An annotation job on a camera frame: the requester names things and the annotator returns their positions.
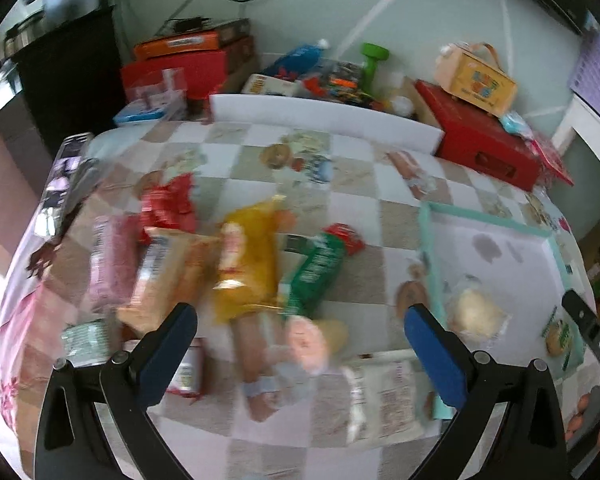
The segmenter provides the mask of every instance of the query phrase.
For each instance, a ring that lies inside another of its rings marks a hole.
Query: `screw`
[[[126,363],[127,359],[129,359],[129,352],[125,352],[124,350],[120,350],[119,352],[116,352],[115,354],[113,354],[113,357],[111,358],[111,361],[115,365],[121,365],[121,364]]]
[[[487,354],[487,352],[483,352],[482,350],[479,350],[474,354],[474,359],[481,365],[485,365],[491,361],[489,354]]]
[[[539,372],[544,372],[546,370],[546,363],[542,359],[534,359],[534,367]]]
[[[64,367],[66,366],[66,359],[64,357],[59,357],[58,359],[56,359],[56,361],[54,362],[54,370],[56,372],[59,372],[60,370],[62,370]]]

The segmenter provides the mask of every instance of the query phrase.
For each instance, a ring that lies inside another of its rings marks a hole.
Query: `mint green package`
[[[288,298],[283,305],[284,316],[312,318],[347,254],[344,241],[332,234],[321,233],[313,242],[313,249],[290,281]]]

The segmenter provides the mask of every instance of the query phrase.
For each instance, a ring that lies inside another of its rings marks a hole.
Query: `checkered tablecloth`
[[[124,136],[125,129],[116,135]],[[272,144],[289,150],[272,150],[268,148]],[[393,305],[398,286],[413,279],[410,266],[420,261],[420,201],[387,157],[392,149],[369,139],[235,123],[159,123],[134,143],[88,199],[45,278],[45,299],[27,334],[14,398],[25,470],[30,471],[32,463],[45,381],[53,360],[62,354],[61,330],[93,318],[86,295],[93,220],[103,214],[137,212],[135,193],[143,176],[182,153],[192,153],[199,161],[196,211],[202,232],[211,231],[229,211],[277,192],[288,195],[298,218],[298,234],[316,234],[332,222],[345,222],[359,231],[367,247],[345,261],[319,314],[340,319],[349,328],[349,343],[338,355],[341,360],[407,348]],[[304,153],[302,160],[298,153]],[[543,224],[537,204],[534,207],[523,191],[430,155],[410,155],[430,184],[421,198]],[[582,258],[573,237],[564,229],[558,231],[565,263],[580,272]],[[440,425],[432,422],[419,440],[364,451],[347,449],[349,391],[335,372],[318,377],[308,399],[281,409],[265,422],[253,422],[238,387],[228,328],[212,322],[207,302],[198,306],[198,315],[198,335],[206,337],[213,370],[210,393],[193,404],[167,394],[150,409],[162,437],[196,480],[240,479],[247,473],[307,480],[404,479],[437,440]],[[559,382],[565,416],[599,376],[596,365],[587,359],[576,374]],[[100,413],[123,470],[140,478],[110,415],[106,410]],[[484,459],[498,422],[495,413],[467,466],[467,476]]]

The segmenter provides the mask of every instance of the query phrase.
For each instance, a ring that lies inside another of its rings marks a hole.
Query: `green dumbbell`
[[[360,52],[365,56],[365,65],[362,67],[362,91],[371,94],[371,83],[376,75],[378,61],[386,61],[389,51],[383,46],[373,43],[363,43]]]

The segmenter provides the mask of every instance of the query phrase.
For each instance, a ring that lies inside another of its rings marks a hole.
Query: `wall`
[[[145,40],[183,1],[117,0],[118,28],[124,23],[130,44]],[[239,11],[227,0],[195,0],[182,16],[234,18]],[[330,57],[343,51],[342,59],[360,62],[360,43],[371,41],[392,53],[385,72],[429,80],[440,46],[487,41],[518,82],[516,110],[549,136],[571,98],[568,80],[580,38],[531,0],[257,0],[244,12],[261,52],[282,53],[326,38]],[[600,164],[587,151],[576,143],[566,159],[575,190],[557,187],[553,193],[577,233],[600,218]]]

